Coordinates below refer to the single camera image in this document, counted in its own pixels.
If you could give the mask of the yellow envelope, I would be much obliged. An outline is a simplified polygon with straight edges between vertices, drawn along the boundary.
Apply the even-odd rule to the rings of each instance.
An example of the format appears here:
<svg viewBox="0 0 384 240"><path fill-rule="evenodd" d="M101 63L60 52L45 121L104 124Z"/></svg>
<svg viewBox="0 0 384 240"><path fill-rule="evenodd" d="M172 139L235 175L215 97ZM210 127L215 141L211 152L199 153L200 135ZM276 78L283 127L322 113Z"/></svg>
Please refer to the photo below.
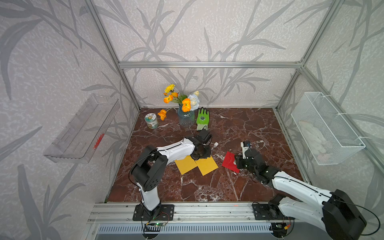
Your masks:
<svg viewBox="0 0 384 240"><path fill-rule="evenodd" d="M213 157L199 159L196 161L196 164L203 176L207 175L208 173L211 173L212 171L218 168L218 165L216 164Z"/></svg>
<svg viewBox="0 0 384 240"><path fill-rule="evenodd" d="M192 159L191 156L186 156L183 160L175 160L175 164L177 165L181 175L186 174L198 166L196 161Z"/></svg>

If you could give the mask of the red envelope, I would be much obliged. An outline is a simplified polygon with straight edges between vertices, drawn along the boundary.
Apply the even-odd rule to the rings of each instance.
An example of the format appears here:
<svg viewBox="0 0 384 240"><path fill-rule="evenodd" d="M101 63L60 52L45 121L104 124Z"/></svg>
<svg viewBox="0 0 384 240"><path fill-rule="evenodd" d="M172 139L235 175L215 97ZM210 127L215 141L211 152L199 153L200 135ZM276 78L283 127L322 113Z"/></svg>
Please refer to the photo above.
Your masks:
<svg viewBox="0 0 384 240"><path fill-rule="evenodd" d="M233 171L234 173L238 174L240 172L236 165L235 155L230 152L226 153L222 166L228 170Z"/></svg>

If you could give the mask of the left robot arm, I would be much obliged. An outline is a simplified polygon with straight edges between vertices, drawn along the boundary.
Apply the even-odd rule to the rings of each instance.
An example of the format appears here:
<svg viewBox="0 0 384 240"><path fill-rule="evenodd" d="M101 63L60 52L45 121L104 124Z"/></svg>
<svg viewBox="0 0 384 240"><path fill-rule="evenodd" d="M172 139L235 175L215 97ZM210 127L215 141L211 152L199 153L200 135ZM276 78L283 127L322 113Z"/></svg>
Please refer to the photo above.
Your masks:
<svg viewBox="0 0 384 240"><path fill-rule="evenodd" d="M196 136L183 138L168 146L155 148L149 145L144 148L130 174L134 178L134 184L139 188L142 204L148 213L160 210L161 201L157 186L163 178L166 167L188 156L194 161L209 158L212 153L211 140L212 134L202 129Z"/></svg>

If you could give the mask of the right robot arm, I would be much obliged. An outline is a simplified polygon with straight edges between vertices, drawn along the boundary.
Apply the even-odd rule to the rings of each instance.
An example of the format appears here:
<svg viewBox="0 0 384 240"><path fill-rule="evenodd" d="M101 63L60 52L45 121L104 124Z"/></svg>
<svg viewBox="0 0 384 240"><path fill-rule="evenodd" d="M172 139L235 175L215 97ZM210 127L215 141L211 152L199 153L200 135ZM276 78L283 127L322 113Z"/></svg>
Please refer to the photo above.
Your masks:
<svg viewBox="0 0 384 240"><path fill-rule="evenodd" d="M274 166L249 146L235 157L238 169L249 171L257 181L285 195L270 201L286 217L307 222L328 233L333 240L357 240L367 221L347 193L317 188Z"/></svg>

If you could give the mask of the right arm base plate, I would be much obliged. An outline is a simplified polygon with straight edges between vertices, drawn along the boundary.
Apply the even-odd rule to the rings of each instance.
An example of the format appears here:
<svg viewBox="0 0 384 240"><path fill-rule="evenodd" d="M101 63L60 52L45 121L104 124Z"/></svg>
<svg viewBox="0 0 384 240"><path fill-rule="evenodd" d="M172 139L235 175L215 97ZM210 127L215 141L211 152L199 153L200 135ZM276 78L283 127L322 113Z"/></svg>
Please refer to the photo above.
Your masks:
<svg viewBox="0 0 384 240"><path fill-rule="evenodd" d="M285 217L275 205L271 204L261 204L259 202L252 203L252 209L254 213L255 220L264 220L264 221L277 221L284 220Z"/></svg>

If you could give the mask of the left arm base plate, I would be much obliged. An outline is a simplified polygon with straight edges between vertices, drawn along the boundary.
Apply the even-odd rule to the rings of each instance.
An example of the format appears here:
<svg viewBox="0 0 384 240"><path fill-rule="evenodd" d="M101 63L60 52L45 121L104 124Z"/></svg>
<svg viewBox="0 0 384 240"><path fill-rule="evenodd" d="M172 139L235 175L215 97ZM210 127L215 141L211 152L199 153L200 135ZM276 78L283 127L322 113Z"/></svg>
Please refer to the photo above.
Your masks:
<svg viewBox="0 0 384 240"><path fill-rule="evenodd" d="M136 205L133 221L172 221L175 205L160 204L154 210L148 210L143 204Z"/></svg>

